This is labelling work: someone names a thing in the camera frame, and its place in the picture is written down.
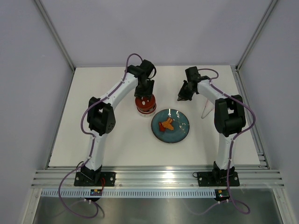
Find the red round lunch box lid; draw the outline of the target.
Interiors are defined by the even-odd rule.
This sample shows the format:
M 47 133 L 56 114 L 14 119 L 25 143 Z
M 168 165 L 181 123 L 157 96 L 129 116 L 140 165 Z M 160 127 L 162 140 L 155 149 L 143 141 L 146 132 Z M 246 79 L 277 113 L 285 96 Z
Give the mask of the red round lunch box lid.
M 135 98 L 136 108 L 140 108 L 142 111 L 149 111 L 151 108 L 156 107 L 156 98 L 152 94 L 151 98 Z

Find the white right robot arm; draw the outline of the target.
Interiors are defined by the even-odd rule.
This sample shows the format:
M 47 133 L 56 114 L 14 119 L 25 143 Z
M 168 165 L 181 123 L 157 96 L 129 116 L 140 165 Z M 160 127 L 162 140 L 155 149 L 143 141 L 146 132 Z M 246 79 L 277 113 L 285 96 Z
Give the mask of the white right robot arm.
M 239 186 L 234 167 L 234 141 L 246 125 L 243 100 L 240 95 L 227 95 L 212 83 L 212 78 L 202 76 L 196 66 L 185 70 L 186 80 L 178 93 L 178 101 L 191 101 L 194 94 L 206 97 L 214 106 L 214 126 L 219 133 L 219 145 L 213 169 L 196 172 L 200 187 Z

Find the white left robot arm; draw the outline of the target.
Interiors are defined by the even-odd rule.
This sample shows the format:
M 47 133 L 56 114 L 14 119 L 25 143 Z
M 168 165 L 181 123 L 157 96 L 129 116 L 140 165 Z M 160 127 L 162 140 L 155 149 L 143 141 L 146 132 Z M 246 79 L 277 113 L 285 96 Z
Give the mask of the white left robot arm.
M 116 125 L 114 110 L 124 97 L 134 90 L 135 106 L 142 116 L 153 115 L 157 104 L 153 95 L 154 80 L 157 70 L 154 64 L 142 60 L 140 65 L 126 67 L 122 80 L 100 98 L 89 100 L 83 118 L 90 129 L 91 151 L 87 160 L 76 172 L 75 186 L 114 186 L 114 172 L 102 172 L 107 136 Z

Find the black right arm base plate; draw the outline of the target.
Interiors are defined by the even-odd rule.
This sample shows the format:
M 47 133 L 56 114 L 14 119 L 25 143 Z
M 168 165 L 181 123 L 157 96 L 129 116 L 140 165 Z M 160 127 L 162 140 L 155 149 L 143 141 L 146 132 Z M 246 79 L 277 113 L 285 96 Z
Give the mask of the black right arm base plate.
M 193 172 L 192 176 L 197 179 L 199 187 L 239 187 L 240 181 L 237 172 L 229 173 L 228 182 L 227 174 L 214 177 L 212 171 Z

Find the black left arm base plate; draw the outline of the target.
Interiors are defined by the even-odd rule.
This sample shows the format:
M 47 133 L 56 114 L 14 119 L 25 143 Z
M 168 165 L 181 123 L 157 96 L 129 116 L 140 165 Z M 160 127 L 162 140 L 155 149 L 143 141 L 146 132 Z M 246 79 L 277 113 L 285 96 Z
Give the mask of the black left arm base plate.
M 88 177 L 81 172 L 75 175 L 74 186 L 76 187 L 114 187 L 115 172 L 101 172 L 99 176 Z

